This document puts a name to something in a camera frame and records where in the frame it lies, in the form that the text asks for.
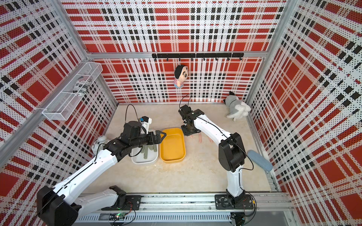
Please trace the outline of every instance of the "red plaid pattern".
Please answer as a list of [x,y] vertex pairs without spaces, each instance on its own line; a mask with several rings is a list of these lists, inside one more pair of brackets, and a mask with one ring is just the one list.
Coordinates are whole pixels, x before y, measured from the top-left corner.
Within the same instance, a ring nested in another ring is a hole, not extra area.
[[[97,81],[67,121],[43,120],[0,172],[1,225],[28,225],[36,214],[36,193],[86,164],[92,143],[103,134],[115,107]],[[33,225],[41,225],[40,218]]]
[[[83,60],[46,1],[0,5],[0,145]],[[87,163],[114,107],[95,82],[68,121],[43,120],[0,172],[0,225],[28,225],[36,193]],[[41,225],[36,219],[33,225]]]
[[0,145],[82,61],[46,2],[0,6]]
[[61,0],[89,52],[264,51],[279,1]]
[[[173,102],[191,93],[190,101],[222,102],[233,91],[245,99],[261,58],[100,59],[102,75],[121,102]],[[188,66],[189,77],[181,89],[174,86],[178,65]]]
[[252,102],[304,225],[362,224],[361,1],[298,1]]

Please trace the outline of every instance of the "wire basket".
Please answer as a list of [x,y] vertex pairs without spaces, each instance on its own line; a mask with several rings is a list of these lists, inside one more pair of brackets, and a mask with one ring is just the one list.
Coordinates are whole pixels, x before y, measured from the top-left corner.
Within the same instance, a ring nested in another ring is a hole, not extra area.
[[49,120],[68,120],[83,96],[89,93],[89,87],[102,71],[103,69],[100,63],[85,63],[74,78],[51,101],[46,109],[43,110],[43,115]]

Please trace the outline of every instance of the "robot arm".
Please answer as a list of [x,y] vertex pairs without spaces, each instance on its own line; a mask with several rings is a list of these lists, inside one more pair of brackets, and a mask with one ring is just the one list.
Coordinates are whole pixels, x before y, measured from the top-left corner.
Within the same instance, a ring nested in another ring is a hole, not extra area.
[[141,121],[126,123],[121,135],[104,145],[96,157],[82,168],[53,188],[44,186],[39,190],[37,210],[39,217],[48,226],[69,226],[88,213],[116,203],[121,206],[124,204],[126,193],[117,186],[98,194],[81,198],[78,196],[104,171],[129,155],[133,148],[160,144],[163,141],[165,133],[158,130],[156,134],[148,133],[151,119],[144,116]]
[[227,170],[227,195],[232,205],[244,199],[241,173],[246,158],[245,148],[238,133],[231,134],[214,124],[199,109],[192,111],[187,105],[178,111],[184,121],[181,129],[185,136],[204,132],[219,148],[219,162]]

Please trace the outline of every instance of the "hanging plush doll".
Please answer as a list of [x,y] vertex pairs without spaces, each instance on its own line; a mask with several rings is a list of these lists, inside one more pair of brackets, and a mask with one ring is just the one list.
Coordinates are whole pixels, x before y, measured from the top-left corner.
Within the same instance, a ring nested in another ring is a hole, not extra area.
[[182,88],[184,81],[186,81],[189,76],[188,68],[185,65],[179,65],[175,70],[175,80],[173,82],[174,86],[178,89]]
[[249,114],[251,108],[244,101],[239,100],[239,98],[233,92],[229,92],[229,96],[224,100],[226,106],[229,107],[230,114],[227,118],[234,118],[234,121],[246,117]]

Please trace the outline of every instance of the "yellow plastic bowl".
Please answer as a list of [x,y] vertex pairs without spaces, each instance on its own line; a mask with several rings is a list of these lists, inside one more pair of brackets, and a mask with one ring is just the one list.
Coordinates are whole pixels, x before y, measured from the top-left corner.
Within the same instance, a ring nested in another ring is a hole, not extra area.
[[167,134],[160,145],[161,159],[166,163],[181,162],[186,156],[184,134],[180,128],[163,130]]

